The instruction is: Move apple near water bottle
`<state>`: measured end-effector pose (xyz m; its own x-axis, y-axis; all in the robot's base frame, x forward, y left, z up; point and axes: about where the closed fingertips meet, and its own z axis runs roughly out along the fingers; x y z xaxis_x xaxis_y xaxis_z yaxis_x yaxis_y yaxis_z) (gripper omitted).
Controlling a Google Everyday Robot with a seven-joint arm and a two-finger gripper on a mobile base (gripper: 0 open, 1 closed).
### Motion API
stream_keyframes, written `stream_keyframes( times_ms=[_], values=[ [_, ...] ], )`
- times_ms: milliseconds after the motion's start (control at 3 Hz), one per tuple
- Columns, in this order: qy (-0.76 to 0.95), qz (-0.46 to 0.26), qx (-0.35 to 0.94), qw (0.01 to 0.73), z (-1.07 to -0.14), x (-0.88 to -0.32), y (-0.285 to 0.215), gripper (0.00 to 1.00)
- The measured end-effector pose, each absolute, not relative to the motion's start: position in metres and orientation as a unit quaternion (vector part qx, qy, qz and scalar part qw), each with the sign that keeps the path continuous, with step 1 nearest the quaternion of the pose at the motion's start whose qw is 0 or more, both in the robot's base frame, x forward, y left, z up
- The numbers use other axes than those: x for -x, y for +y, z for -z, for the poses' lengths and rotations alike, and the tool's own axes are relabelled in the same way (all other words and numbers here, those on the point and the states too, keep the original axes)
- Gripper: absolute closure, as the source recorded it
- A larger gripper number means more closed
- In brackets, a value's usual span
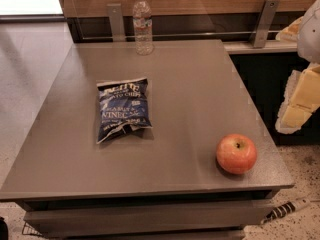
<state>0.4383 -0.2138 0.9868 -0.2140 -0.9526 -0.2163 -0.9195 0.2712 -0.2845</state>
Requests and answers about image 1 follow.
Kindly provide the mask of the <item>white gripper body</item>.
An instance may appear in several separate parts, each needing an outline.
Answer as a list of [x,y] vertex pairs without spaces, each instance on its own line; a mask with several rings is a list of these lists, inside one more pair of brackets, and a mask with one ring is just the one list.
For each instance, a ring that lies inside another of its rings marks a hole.
[[320,0],[316,0],[302,18],[297,51],[301,58],[311,63],[320,63]]

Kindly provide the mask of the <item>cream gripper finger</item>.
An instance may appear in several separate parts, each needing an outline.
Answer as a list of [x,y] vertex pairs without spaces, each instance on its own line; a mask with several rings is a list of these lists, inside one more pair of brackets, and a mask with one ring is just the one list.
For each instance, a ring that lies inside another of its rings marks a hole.
[[275,128],[292,134],[301,129],[320,107],[320,65],[310,63],[302,72],[293,70],[286,83]]
[[293,21],[289,26],[282,29],[275,37],[277,41],[296,42],[302,17]]

